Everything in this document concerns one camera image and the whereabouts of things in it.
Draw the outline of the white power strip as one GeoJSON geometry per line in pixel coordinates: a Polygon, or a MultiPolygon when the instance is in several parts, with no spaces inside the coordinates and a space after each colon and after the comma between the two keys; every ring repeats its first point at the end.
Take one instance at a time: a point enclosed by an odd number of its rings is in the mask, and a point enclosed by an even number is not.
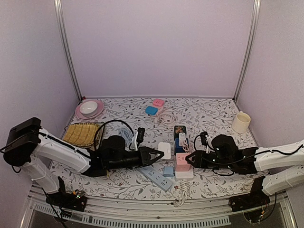
{"type": "Polygon", "coordinates": [[[191,179],[193,179],[194,178],[193,168],[191,167],[191,169],[187,172],[177,172],[177,171],[175,171],[175,178],[178,179],[178,180],[181,180],[181,179],[191,180],[191,179]]]}

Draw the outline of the white charger with cable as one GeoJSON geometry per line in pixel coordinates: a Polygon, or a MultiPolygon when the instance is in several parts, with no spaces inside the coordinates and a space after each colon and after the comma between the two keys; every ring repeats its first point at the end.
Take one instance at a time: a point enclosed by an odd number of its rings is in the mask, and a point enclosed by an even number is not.
{"type": "Polygon", "coordinates": [[[189,152],[190,146],[187,141],[186,134],[184,132],[179,133],[179,146],[185,151],[189,152]]]}

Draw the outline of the light blue plug adapter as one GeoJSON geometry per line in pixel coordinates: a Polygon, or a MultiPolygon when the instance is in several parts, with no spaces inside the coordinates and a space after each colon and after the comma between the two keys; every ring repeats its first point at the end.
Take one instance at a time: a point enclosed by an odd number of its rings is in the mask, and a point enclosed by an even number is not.
{"type": "Polygon", "coordinates": [[[174,168],[171,166],[165,166],[163,169],[163,176],[164,177],[173,177],[174,176],[174,168]]]}

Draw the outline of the light blue power strip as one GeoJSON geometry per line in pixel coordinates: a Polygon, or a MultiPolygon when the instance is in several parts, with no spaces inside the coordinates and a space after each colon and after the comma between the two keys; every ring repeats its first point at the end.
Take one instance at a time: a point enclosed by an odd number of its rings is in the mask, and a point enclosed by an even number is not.
{"type": "Polygon", "coordinates": [[[171,180],[164,177],[152,166],[145,166],[137,170],[163,191],[168,191],[173,186],[173,182],[171,180]]]}

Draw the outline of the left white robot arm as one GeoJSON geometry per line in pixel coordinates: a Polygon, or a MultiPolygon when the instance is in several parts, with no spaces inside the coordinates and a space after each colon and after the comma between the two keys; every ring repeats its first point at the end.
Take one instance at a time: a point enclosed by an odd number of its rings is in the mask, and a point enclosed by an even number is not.
{"type": "Polygon", "coordinates": [[[60,206],[67,206],[71,197],[65,192],[63,180],[55,176],[40,157],[57,161],[92,178],[106,176],[110,170],[149,166],[161,159],[164,153],[140,146],[143,130],[139,128],[136,132],[131,151],[126,150],[125,139],[119,135],[102,140],[100,146],[91,150],[53,136],[41,126],[40,119],[32,117],[11,128],[7,143],[0,152],[7,164],[19,167],[60,206]]]}

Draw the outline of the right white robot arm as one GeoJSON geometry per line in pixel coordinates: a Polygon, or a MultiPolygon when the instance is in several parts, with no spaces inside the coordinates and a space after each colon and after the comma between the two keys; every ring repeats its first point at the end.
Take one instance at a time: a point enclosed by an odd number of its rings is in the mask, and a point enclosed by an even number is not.
{"type": "Polygon", "coordinates": [[[251,193],[246,195],[249,207],[256,207],[264,195],[288,189],[304,181],[304,142],[277,147],[239,149],[231,136],[219,135],[211,141],[212,152],[195,151],[185,160],[194,168],[230,169],[235,174],[247,175],[284,167],[285,170],[254,180],[251,193]]]}

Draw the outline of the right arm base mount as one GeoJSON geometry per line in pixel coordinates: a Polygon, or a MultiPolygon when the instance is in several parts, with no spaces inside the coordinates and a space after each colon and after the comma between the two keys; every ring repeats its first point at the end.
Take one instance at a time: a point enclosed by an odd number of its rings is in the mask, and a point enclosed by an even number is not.
{"type": "Polygon", "coordinates": [[[270,203],[270,197],[262,191],[264,179],[265,176],[255,179],[249,193],[229,198],[228,205],[233,212],[261,207],[270,203]]]}

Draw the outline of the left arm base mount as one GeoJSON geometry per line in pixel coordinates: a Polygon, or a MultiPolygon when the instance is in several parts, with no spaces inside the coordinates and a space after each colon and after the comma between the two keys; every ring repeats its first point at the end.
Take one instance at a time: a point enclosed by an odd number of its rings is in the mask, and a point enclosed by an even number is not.
{"type": "Polygon", "coordinates": [[[64,181],[58,177],[59,189],[57,193],[46,194],[46,203],[49,205],[55,205],[61,209],[71,209],[84,212],[87,203],[87,197],[85,192],[81,190],[75,190],[71,193],[66,192],[64,181]]]}

